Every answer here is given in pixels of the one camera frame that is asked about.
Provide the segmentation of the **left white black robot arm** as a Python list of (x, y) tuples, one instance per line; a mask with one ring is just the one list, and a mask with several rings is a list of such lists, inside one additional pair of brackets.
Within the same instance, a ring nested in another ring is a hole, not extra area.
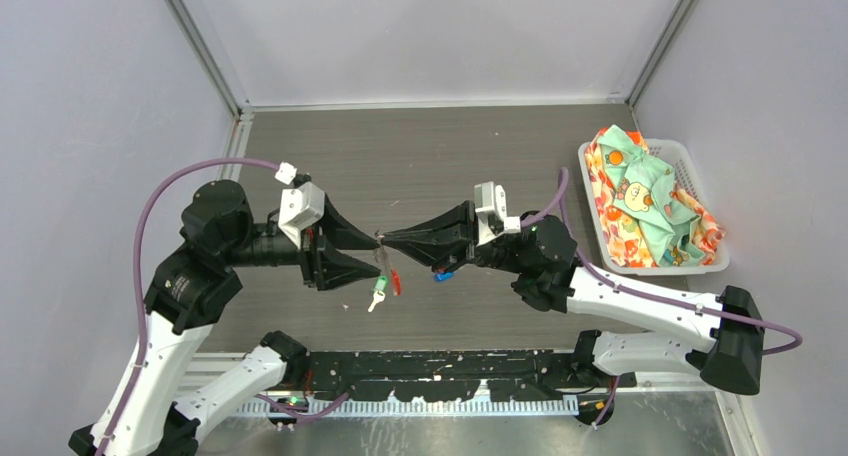
[(279, 212), (258, 223), (243, 187), (232, 180), (199, 188), (181, 219), (182, 244), (157, 267), (143, 298), (147, 333), (136, 346), (101, 418), (75, 430), (79, 455), (193, 455), (213, 428), (258, 393), (306, 381), (306, 348), (281, 331), (266, 334), (235, 369), (187, 397), (177, 390), (201, 343), (240, 292), (240, 267), (298, 266), (308, 287), (336, 289), (379, 275), (353, 257), (377, 240), (343, 218), (308, 180), (295, 196), (310, 200), (291, 231)]

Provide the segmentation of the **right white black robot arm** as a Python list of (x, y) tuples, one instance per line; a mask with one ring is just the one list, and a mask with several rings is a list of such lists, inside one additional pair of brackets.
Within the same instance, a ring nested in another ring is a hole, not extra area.
[(720, 294), (696, 294), (616, 277), (579, 258), (559, 218), (528, 217), (499, 221), (466, 201), (380, 241), (435, 274), (468, 264), (512, 273), (512, 290), (541, 312), (601, 316), (642, 328), (640, 334), (582, 332), (570, 368), (584, 386), (631, 372), (679, 372), (722, 391), (759, 393), (764, 330), (749, 291), (726, 286)]

